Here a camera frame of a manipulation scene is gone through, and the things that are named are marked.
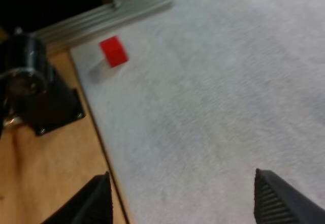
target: white fabric mat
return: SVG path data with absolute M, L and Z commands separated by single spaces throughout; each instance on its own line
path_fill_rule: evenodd
M 174 0 L 71 54 L 137 224 L 255 223 L 257 167 L 325 207 L 325 0 Z

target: ridged rubber pad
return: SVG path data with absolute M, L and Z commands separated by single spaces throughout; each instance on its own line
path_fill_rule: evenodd
M 256 170 L 254 216 L 257 224 L 298 224 L 299 221 Z

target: wooden surface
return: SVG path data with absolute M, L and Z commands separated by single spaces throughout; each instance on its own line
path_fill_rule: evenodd
M 50 61 L 82 97 L 70 56 Z M 95 127 L 86 117 L 36 137 L 27 126 L 4 132 L 0 140 L 0 223 L 34 224 L 48 218 L 94 175 L 108 169 Z M 125 224 L 112 182 L 114 224 Z

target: red cube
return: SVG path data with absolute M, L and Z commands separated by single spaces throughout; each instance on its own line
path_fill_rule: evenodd
M 108 64 L 113 68 L 128 61 L 128 56 L 117 36 L 100 42 Z

